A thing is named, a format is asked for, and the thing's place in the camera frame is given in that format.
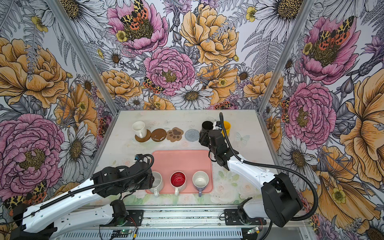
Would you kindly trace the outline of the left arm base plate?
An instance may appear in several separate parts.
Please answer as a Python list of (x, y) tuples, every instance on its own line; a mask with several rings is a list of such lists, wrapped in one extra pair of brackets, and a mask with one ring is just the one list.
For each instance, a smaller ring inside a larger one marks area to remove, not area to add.
[(143, 210), (127, 210), (127, 217), (123, 221), (122, 227), (140, 227), (144, 219)]

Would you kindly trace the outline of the dark brown round coaster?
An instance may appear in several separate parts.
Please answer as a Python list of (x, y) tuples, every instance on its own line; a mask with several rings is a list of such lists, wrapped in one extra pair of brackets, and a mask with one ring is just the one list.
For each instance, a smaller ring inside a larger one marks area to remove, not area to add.
[(151, 139), (154, 142), (162, 142), (167, 137), (167, 131), (164, 129), (155, 129), (151, 133)]

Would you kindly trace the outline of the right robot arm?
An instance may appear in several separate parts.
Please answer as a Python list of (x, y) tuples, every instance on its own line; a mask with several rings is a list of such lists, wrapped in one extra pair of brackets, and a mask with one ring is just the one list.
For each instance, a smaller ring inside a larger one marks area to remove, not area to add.
[(290, 221), (300, 221), (296, 214), (303, 204), (288, 175), (270, 172), (273, 165), (247, 161), (229, 147), (220, 130), (201, 130), (199, 143), (209, 148), (219, 166), (246, 179), (261, 191), (261, 199), (248, 198), (238, 205), (237, 213), (243, 223), (266, 218), (276, 226), (284, 227)]

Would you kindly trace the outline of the brown paw shaped coaster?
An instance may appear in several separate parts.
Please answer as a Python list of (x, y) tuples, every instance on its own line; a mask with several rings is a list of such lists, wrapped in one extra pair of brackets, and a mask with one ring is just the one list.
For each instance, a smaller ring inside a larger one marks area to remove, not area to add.
[(167, 131), (167, 137), (166, 139), (169, 140), (170, 142), (178, 142), (183, 138), (184, 131), (174, 127), (173, 129)]

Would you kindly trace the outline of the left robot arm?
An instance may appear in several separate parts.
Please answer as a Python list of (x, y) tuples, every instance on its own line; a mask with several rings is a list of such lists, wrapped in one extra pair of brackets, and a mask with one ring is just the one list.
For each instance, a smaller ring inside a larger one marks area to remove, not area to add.
[(53, 199), (15, 208), (14, 222), (17, 227), (11, 231), (12, 240), (48, 240), (58, 235), (92, 225), (119, 226), (129, 219), (122, 198), (96, 208), (78, 209), (109, 196), (130, 195), (138, 190), (152, 188), (154, 160), (137, 160), (131, 167), (106, 167), (88, 180)]

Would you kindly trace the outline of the black mug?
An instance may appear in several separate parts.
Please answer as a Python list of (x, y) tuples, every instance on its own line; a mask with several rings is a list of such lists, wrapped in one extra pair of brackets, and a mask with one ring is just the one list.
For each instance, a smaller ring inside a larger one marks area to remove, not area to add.
[(210, 122), (210, 121), (204, 121), (202, 123), (202, 130), (201, 130), (201, 133), (204, 134), (204, 133), (208, 133), (210, 130), (212, 130), (214, 127), (214, 123), (213, 122)]

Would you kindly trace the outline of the grey round felt coaster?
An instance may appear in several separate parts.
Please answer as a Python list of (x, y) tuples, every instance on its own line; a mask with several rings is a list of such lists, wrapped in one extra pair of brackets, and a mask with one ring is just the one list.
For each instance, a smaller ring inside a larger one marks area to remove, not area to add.
[(189, 129), (185, 132), (185, 138), (189, 142), (196, 142), (200, 138), (200, 132), (196, 129)]

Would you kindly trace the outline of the yellow mug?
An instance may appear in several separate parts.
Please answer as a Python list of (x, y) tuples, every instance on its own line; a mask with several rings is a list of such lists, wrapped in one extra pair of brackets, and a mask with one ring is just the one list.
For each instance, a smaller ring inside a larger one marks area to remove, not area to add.
[(224, 128), (225, 129), (222, 129), (223, 137), (225, 137), (225, 133), (229, 137), (230, 136), (230, 130), (231, 130), (231, 124), (229, 122), (227, 122), (227, 121), (224, 121)]

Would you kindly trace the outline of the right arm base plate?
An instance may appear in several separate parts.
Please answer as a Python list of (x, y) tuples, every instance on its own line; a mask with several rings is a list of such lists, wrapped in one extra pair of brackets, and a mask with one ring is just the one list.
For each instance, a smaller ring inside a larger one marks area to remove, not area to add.
[(250, 218), (243, 210), (239, 209), (224, 209), (224, 220), (227, 226), (240, 226), (240, 225), (266, 225), (267, 221), (263, 218)]

